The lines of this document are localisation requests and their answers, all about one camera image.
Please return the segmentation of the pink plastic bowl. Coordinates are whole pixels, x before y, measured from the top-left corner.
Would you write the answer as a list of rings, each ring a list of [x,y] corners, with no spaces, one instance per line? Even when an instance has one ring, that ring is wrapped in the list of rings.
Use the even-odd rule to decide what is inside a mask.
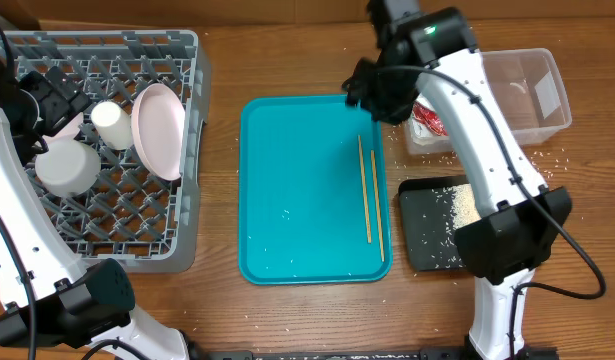
[[[74,139],[80,132],[80,125],[84,121],[84,114],[79,113],[76,115],[65,127],[63,127],[56,135],[47,136],[45,135],[43,139],[47,143],[54,142],[56,140],[62,138]]]

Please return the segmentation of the red snack wrapper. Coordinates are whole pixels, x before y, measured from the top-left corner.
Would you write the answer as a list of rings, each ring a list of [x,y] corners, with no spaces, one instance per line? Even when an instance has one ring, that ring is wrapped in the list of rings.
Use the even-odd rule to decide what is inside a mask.
[[[414,119],[423,124],[432,134],[436,136],[447,136],[445,127],[438,115],[429,107],[416,102],[412,110]]]

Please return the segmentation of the cream plastic cup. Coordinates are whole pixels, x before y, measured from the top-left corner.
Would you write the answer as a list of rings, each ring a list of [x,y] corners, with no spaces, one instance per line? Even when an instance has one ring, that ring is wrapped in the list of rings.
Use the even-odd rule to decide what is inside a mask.
[[[104,101],[91,111],[91,121],[102,141],[114,150],[133,145],[130,116],[116,103]]]

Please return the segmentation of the grey small bowl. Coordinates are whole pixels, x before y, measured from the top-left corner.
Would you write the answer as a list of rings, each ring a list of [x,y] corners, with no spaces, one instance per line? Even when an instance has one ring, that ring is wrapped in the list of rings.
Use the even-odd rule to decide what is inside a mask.
[[[59,139],[35,160],[36,175],[51,194],[74,197],[88,191],[101,170],[98,153],[73,139]]]

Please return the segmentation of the white round plate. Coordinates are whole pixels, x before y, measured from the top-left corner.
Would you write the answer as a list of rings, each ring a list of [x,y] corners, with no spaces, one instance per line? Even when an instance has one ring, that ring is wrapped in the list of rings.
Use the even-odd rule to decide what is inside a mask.
[[[184,121],[181,101],[164,84],[149,85],[134,101],[131,130],[135,150],[142,165],[166,181],[181,177]]]

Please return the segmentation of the white paper napkin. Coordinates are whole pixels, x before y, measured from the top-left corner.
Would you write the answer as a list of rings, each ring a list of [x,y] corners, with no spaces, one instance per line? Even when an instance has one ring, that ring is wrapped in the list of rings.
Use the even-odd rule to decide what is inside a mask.
[[[420,95],[414,104],[409,120],[413,141],[428,145],[445,135],[444,125],[426,98]]]

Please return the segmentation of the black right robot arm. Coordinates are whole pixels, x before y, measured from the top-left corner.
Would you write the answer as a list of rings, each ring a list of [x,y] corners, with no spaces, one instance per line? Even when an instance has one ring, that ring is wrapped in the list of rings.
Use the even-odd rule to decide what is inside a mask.
[[[481,359],[525,358],[524,293],[571,211],[563,188],[549,189],[497,104],[483,56],[455,7],[424,13],[415,1],[375,0],[367,13],[377,60],[361,59],[342,87],[346,102],[392,125],[418,97],[440,118],[472,189],[479,220],[454,233],[476,280],[468,348]]]

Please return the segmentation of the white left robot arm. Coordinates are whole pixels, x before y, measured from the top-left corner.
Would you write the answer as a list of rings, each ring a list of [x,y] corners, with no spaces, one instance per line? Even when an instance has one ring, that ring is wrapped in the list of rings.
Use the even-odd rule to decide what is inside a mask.
[[[121,265],[87,265],[63,241],[34,191],[25,165],[47,152],[90,98],[58,68],[17,80],[12,52],[0,57],[0,345],[60,344],[105,350],[121,359],[199,359],[180,330],[141,309]]]

